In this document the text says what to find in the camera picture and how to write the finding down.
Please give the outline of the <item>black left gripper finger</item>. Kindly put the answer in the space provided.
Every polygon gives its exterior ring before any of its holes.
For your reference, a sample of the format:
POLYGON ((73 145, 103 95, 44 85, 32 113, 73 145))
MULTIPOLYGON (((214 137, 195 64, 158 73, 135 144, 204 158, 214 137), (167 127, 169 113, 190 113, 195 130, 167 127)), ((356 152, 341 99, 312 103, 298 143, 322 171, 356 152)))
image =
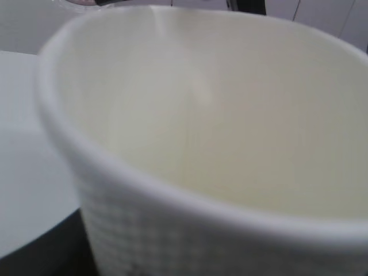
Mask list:
POLYGON ((1 258, 1 275, 97 274, 79 209, 34 241, 1 258))

